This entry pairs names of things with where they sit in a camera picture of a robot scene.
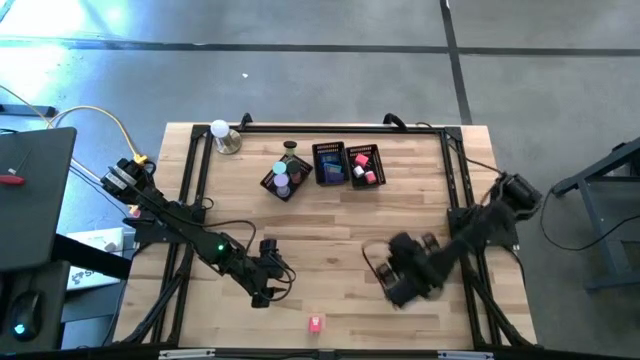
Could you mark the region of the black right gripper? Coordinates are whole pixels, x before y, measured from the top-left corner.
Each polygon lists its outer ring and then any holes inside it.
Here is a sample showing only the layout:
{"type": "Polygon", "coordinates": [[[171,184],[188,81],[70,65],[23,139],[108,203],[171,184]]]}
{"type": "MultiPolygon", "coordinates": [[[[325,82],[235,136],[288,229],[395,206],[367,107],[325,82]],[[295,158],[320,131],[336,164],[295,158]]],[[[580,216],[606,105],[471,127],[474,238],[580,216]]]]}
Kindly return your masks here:
{"type": "Polygon", "coordinates": [[[431,258],[439,250],[433,233],[415,240],[402,232],[391,239],[391,265],[375,266],[374,274],[394,307],[403,308],[416,297],[440,295],[446,276],[436,270],[431,258]]]}

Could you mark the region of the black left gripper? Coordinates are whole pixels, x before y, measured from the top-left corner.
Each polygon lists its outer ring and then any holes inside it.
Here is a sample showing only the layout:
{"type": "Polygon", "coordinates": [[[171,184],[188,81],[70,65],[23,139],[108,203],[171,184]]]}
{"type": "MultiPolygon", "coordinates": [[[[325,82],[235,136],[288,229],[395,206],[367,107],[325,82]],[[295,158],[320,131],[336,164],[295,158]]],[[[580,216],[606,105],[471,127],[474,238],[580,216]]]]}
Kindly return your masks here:
{"type": "Polygon", "coordinates": [[[259,256],[246,256],[236,251],[231,262],[231,277],[252,296],[252,308],[268,308],[271,303],[286,298],[289,290],[270,287],[270,279],[280,279],[288,269],[277,247],[276,239],[259,243],[259,256]]]}

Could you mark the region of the black rig crossbeam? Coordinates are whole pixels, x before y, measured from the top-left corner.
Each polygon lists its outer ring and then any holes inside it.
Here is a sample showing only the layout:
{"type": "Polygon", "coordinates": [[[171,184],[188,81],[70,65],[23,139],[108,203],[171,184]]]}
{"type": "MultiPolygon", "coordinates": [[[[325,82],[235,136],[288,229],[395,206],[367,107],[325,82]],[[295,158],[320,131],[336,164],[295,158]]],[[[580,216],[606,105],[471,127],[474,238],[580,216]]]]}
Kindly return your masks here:
{"type": "MultiPolygon", "coordinates": [[[[0,360],[158,360],[162,350],[212,349],[214,359],[207,360],[438,360],[443,350],[356,350],[356,349],[250,349],[250,348],[178,348],[168,343],[116,344],[106,347],[80,347],[24,353],[0,353],[0,360]]],[[[539,347],[487,346],[477,352],[491,352],[495,360],[640,360],[542,349],[539,347]]]]}

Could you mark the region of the black plastic mesh basket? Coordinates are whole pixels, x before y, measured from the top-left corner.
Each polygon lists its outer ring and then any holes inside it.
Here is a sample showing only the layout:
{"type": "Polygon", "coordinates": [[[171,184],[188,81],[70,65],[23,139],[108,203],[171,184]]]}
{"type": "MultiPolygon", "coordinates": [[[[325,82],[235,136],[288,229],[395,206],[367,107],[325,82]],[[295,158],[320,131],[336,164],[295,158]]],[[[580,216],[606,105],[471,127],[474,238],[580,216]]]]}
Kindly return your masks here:
{"type": "Polygon", "coordinates": [[[344,174],[345,182],[349,179],[347,170],[347,160],[345,157],[345,147],[343,142],[330,142],[312,145],[312,153],[315,167],[316,183],[320,186],[333,186],[341,184],[329,184],[325,182],[323,165],[320,160],[321,154],[336,153],[340,159],[340,166],[342,167],[342,173],[344,174]]]}
{"type": "Polygon", "coordinates": [[[291,182],[289,182],[290,195],[287,198],[280,198],[276,194],[276,186],[273,183],[273,178],[275,174],[272,172],[272,168],[260,182],[260,185],[264,189],[266,189],[269,193],[271,193],[272,195],[276,196],[277,198],[279,198],[281,201],[284,201],[284,202],[287,202],[291,199],[291,197],[296,193],[296,191],[301,187],[301,185],[308,179],[309,175],[313,172],[313,167],[309,163],[307,163],[305,160],[298,157],[297,155],[294,155],[291,157],[283,155],[278,161],[284,161],[285,163],[287,163],[290,159],[295,159],[301,164],[302,181],[300,184],[292,184],[291,182]]]}
{"type": "Polygon", "coordinates": [[[355,190],[374,188],[386,183],[386,176],[380,157],[380,152],[376,144],[348,147],[346,149],[346,155],[348,164],[350,166],[349,174],[351,175],[351,184],[355,190]],[[354,164],[354,158],[359,153],[362,153],[369,157],[368,166],[363,170],[364,174],[367,171],[373,171],[375,173],[377,181],[374,184],[368,184],[365,180],[364,175],[361,178],[356,178],[353,174],[353,169],[356,167],[356,165],[354,164]]]}

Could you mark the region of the white light bulb brass base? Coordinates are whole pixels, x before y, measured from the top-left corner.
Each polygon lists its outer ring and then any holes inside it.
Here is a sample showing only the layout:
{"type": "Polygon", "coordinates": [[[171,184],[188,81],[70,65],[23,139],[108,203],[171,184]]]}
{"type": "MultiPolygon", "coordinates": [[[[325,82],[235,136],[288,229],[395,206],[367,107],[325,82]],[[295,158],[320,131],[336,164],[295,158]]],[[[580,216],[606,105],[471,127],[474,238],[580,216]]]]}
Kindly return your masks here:
{"type": "Polygon", "coordinates": [[[238,152],[242,146],[241,135],[222,120],[214,120],[210,125],[210,132],[214,137],[216,150],[223,155],[238,152]]]}

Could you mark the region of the black desk crossbar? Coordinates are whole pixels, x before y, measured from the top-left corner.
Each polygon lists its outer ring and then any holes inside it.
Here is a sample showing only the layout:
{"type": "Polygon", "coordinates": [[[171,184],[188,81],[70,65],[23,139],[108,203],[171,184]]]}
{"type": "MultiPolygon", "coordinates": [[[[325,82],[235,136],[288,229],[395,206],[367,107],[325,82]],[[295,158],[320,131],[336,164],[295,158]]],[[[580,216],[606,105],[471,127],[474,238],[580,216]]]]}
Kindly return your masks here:
{"type": "Polygon", "coordinates": [[[73,266],[117,279],[127,279],[132,264],[127,258],[101,251],[59,234],[53,242],[51,260],[68,261],[73,266]]]}

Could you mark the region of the white printed carton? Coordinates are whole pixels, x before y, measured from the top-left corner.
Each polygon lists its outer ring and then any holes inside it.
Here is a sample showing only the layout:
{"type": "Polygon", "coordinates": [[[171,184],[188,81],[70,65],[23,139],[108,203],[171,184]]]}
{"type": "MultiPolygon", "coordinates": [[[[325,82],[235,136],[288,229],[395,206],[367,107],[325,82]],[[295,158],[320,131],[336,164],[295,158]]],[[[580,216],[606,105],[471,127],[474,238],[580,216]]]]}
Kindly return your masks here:
{"type": "MultiPolygon", "coordinates": [[[[92,248],[122,256],[124,249],[124,229],[122,227],[93,231],[68,233],[67,236],[92,248]]],[[[102,273],[72,266],[66,290],[76,291],[119,283],[120,280],[102,273]]]]}

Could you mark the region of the blue grey metal stand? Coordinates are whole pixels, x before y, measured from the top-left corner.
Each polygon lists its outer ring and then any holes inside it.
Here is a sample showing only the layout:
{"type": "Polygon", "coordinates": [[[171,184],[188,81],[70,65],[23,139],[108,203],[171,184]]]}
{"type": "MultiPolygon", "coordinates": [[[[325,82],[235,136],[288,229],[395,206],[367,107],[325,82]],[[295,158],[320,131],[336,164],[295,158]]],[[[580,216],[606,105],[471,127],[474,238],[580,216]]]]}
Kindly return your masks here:
{"type": "Polygon", "coordinates": [[[604,158],[569,176],[551,189],[559,198],[580,193],[595,238],[570,252],[597,249],[606,273],[584,285],[589,292],[640,285],[640,269],[632,268],[625,247],[640,246],[640,137],[615,146],[604,158]]]}

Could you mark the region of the black mouse desk surface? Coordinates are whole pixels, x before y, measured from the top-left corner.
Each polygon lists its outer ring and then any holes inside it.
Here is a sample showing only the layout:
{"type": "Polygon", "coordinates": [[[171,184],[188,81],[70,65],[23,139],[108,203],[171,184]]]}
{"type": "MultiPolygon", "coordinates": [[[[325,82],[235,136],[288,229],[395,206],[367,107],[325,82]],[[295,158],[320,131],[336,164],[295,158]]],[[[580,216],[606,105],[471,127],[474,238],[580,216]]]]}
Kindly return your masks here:
{"type": "Polygon", "coordinates": [[[0,353],[56,350],[60,347],[61,318],[70,264],[66,261],[21,271],[0,273],[0,353]],[[44,295],[39,335],[26,342],[16,340],[9,330],[10,306],[16,297],[37,290],[44,295]]]}

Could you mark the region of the dark grey desk panel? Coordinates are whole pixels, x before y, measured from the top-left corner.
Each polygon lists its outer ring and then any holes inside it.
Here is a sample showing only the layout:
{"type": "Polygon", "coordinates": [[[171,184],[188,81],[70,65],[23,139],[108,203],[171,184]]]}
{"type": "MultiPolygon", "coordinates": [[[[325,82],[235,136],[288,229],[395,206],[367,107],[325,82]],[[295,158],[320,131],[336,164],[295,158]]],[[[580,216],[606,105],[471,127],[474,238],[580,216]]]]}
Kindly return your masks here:
{"type": "Polygon", "coordinates": [[[11,169],[22,185],[0,184],[0,272],[50,260],[77,131],[25,131],[0,136],[0,175],[11,169]]]}

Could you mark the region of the black computer mouse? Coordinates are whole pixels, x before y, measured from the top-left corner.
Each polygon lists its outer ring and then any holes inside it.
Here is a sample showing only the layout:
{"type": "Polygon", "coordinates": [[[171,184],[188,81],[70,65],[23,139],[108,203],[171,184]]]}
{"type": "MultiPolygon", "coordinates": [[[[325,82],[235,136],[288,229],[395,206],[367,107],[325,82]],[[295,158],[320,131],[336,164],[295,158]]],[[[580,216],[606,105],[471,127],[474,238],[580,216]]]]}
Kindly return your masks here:
{"type": "Polygon", "coordinates": [[[10,306],[9,330],[18,341],[35,339],[42,327],[44,295],[41,291],[27,290],[19,294],[10,306]]]}

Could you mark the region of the black flat floor bar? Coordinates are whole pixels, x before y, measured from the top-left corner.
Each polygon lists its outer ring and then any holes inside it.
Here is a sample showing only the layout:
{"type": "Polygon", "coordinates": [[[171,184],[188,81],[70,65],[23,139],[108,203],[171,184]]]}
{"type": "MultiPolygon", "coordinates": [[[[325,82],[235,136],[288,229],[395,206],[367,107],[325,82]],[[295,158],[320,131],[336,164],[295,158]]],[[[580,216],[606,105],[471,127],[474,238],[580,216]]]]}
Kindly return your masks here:
{"type": "Polygon", "coordinates": [[[0,104],[0,115],[7,116],[33,116],[50,118],[54,117],[58,110],[52,106],[32,106],[17,104],[0,104]]]}

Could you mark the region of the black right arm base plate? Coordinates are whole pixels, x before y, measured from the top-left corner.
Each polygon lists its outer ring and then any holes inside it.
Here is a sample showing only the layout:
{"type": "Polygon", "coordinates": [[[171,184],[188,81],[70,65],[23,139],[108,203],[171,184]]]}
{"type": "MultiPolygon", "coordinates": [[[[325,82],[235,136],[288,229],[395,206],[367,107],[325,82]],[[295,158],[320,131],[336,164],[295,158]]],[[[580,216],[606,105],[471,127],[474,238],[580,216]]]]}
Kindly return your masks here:
{"type": "MultiPolygon", "coordinates": [[[[454,237],[471,219],[474,210],[472,208],[454,207],[447,210],[447,220],[450,235],[454,237]]],[[[516,228],[499,228],[486,241],[485,247],[518,247],[520,244],[516,228]]]]}

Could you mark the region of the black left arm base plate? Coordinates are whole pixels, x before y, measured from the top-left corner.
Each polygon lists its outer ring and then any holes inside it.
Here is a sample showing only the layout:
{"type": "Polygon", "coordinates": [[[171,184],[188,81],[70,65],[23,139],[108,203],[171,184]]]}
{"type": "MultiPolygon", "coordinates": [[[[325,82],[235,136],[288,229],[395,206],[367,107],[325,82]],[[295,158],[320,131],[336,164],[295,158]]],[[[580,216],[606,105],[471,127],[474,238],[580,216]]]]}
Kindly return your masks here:
{"type": "MultiPolygon", "coordinates": [[[[139,243],[186,243],[186,240],[178,234],[169,230],[165,223],[160,222],[156,216],[147,208],[139,207],[141,214],[139,218],[128,218],[124,223],[133,227],[136,231],[135,241],[139,243]]],[[[170,202],[166,207],[171,213],[180,218],[193,222],[203,223],[206,209],[198,206],[188,206],[180,202],[170,202]]]]}

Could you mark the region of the red handled screwdriver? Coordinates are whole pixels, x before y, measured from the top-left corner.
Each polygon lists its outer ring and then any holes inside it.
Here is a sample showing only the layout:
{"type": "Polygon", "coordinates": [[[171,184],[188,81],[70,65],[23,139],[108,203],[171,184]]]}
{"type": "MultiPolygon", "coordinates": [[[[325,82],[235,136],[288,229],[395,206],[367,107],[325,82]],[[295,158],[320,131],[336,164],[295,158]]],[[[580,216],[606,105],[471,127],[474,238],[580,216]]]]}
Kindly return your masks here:
{"type": "Polygon", "coordinates": [[[26,184],[26,179],[19,172],[24,167],[30,153],[31,151],[27,151],[17,165],[8,168],[4,173],[0,173],[0,185],[22,186],[26,184]]]}

